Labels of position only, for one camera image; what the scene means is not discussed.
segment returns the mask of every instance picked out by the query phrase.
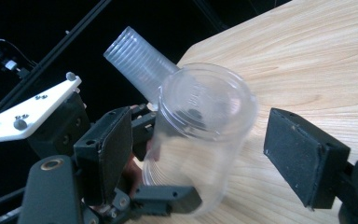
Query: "black cable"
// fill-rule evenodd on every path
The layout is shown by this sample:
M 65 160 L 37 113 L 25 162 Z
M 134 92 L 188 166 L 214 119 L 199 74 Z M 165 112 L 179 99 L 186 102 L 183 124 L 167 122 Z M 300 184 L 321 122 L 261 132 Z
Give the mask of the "black cable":
M 5 42 L 5 43 L 8 43 L 12 48 L 14 48 L 31 66 L 36 66 L 37 63 L 28 59 L 27 56 L 25 56 L 25 54 L 22 53 L 22 51 L 17 48 L 14 44 L 12 44 L 11 42 L 5 40 L 5 39 L 1 39 L 0 38 L 0 42 Z

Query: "ribbed plastic cup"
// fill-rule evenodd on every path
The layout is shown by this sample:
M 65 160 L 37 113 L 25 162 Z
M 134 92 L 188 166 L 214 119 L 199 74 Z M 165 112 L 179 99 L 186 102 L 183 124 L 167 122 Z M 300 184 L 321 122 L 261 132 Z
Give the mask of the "ribbed plastic cup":
M 179 68 L 127 27 L 103 54 L 155 108 L 159 86 Z
M 213 210 L 256 111 L 255 97 L 235 73 L 207 63 L 185 65 L 160 87 L 144 183 L 194 186 L 202 205 L 191 216 Z

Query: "wooden table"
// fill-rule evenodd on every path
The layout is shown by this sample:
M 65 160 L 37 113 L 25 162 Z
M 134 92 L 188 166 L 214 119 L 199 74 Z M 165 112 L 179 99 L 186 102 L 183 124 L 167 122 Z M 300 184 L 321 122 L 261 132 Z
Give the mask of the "wooden table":
M 340 201 L 309 211 L 263 144 L 269 110 L 278 107 L 335 136 L 351 147 L 350 162 L 358 160 L 358 0 L 295 0 L 195 44 L 179 66 L 187 63 L 240 74 L 258 99 L 258 118 L 218 208 L 203 217 L 137 223 L 338 223 Z

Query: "plastic cup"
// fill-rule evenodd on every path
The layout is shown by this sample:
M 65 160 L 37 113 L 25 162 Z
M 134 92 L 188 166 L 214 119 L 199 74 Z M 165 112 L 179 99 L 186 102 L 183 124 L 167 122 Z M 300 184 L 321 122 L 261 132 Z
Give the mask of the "plastic cup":
M 127 27 L 103 54 L 153 107 L 158 106 L 159 86 L 179 68 Z
M 185 65 L 160 87 L 144 183 L 194 186 L 202 205 L 192 215 L 211 211 L 224 196 L 256 110 L 255 97 L 235 73 L 207 63 Z

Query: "white mounting plate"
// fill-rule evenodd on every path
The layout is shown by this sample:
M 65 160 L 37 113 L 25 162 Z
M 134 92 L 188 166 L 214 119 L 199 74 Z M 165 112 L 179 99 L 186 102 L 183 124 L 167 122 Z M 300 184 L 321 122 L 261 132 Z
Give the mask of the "white mounting plate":
M 80 77 L 76 77 L 73 81 L 65 80 L 35 97 L 0 113 L 0 142 L 29 137 L 73 91 L 76 91 L 80 83 Z M 23 130 L 16 129 L 14 127 L 16 118 L 24 120 L 27 123 L 27 127 Z

